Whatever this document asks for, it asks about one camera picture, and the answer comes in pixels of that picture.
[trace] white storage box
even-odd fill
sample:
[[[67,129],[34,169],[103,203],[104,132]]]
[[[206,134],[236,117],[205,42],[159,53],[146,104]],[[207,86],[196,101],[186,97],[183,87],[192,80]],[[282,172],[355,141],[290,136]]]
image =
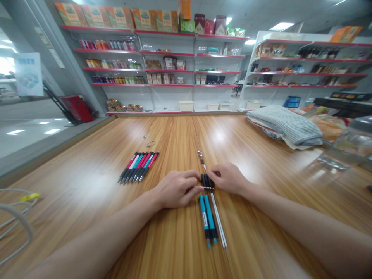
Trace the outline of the white storage box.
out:
[[[221,101],[219,106],[218,106],[218,109],[219,110],[229,110],[231,104],[232,104],[232,102],[230,102],[230,101]]]
[[[259,109],[262,103],[252,103],[252,102],[247,102],[247,105],[245,106],[246,110],[250,109]]]
[[[208,104],[208,109],[209,110],[218,110],[218,103],[209,103]]]
[[[194,111],[193,101],[178,101],[180,111]]]

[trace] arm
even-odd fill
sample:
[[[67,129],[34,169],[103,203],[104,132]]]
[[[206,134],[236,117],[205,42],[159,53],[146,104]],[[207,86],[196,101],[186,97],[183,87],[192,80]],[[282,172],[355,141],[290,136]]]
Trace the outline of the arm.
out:
[[[204,190],[194,170],[172,171],[150,191],[66,244],[24,278],[103,278],[150,218],[162,208],[186,206]]]
[[[238,167],[224,163],[208,172],[215,184],[253,203],[311,251],[337,278],[371,278],[372,237],[316,210],[256,187]]]

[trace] poster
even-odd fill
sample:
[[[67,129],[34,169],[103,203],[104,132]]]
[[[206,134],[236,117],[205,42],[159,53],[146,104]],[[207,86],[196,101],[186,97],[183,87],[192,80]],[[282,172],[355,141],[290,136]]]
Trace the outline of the poster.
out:
[[[18,96],[44,96],[40,53],[14,54]]]

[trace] white cable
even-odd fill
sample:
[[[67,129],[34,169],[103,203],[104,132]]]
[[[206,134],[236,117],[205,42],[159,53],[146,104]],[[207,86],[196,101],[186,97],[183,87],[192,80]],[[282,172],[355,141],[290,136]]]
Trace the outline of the white cable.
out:
[[[0,189],[0,191],[18,191],[18,192],[27,193],[28,195],[33,194],[33,192],[30,192],[30,191],[27,191],[27,190],[22,190],[22,189]],[[25,231],[28,234],[28,240],[19,249],[17,249],[14,253],[12,253],[9,257],[0,261],[0,266],[2,264],[4,264],[5,262],[7,262],[8,260],[10,260],[11,258],[13,258],[15,255],[17,255],[22,249],[24,249],[32,241],[32,239],[34,237],[34,232],[32,230],[32,227],[31,227],[30,223],[26,219],[26,215],[30,211],[31,207],[34,206],[37,203],[37,201],[38,201],[38,198],[34,199],[34,201],[32,203],[30,203],[30,202],[16,202],[16,203],[12,203],[12,204],[9,204],[9,205],[4,204],[4,203],[0,203],[0,210],[4,210],[4,211],[12,214],[13,216],[15,216],[14,218],[12,218],[9,221],[6,221],[2,225],[0,225],[0,229],[7,226],[8,224],[15,221],[16,219],[18,219],[18,221],[14,225],[12,225],[5,233],[3,233],[0,236],[0,240],[5,238],[9,234],[9,232],[12,231],[17,226],[18,223],[22,224],[22,226],[24,227]],[[27,208],[25,208],[22,212],[20,212],[18,209],[13,207],[15,205],[20,205],[20,204],[23,204],[23,205],[27,206]]]
[[[222,246],[225,248],[225,247],[227,247],[226,238],[225,238],[225,234],[224,234],[224,229],[222,228],[222,224],[221,224],[221,220],[220,220],[220,215],[218,214],[217,205],[216,205],[216,201],[214,200],[213,193],[211,193],[211,197],[212,197],[212,201],[213,201],[214,211],[216,213],[216,219],[217,219],[218,228],[219,228],[220,234],[221,234]]]

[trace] blue basket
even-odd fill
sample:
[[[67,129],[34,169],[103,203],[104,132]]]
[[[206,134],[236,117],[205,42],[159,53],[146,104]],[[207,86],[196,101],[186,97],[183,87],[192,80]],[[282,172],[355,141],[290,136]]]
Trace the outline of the blue basket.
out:
[[[288,96],[288,99],[284,103],[286,108],[298,108],[300,106],[301,97]]]

